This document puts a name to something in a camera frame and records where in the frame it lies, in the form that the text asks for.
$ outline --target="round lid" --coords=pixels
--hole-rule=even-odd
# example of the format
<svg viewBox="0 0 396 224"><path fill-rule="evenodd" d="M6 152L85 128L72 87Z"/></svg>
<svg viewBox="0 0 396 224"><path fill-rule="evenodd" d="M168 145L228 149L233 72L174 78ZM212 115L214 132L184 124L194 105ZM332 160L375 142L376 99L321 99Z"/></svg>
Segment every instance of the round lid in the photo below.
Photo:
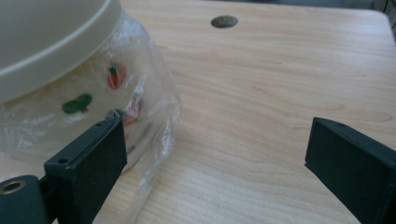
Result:
<svg viewBox="0 0 396 224"><path fill-rule="evenodd" d="M2 0L0 104L45 86L88 59L120 15L119 0Z"/></svg>

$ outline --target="wooden table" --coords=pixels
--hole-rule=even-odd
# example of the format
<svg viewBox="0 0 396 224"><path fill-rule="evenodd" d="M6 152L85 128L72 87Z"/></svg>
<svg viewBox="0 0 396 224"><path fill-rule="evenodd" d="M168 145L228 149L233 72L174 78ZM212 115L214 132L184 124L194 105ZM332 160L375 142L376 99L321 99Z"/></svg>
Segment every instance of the wooden table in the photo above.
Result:
<svg viewBox="0 0 396 224"><path fill-rule="evenodd" d="M123 1L178 85L176 148L136 223L358 223L304 167L313 117L396 148L396 49L368 10ZM235 16L234 28L210 25Z"/></svg>

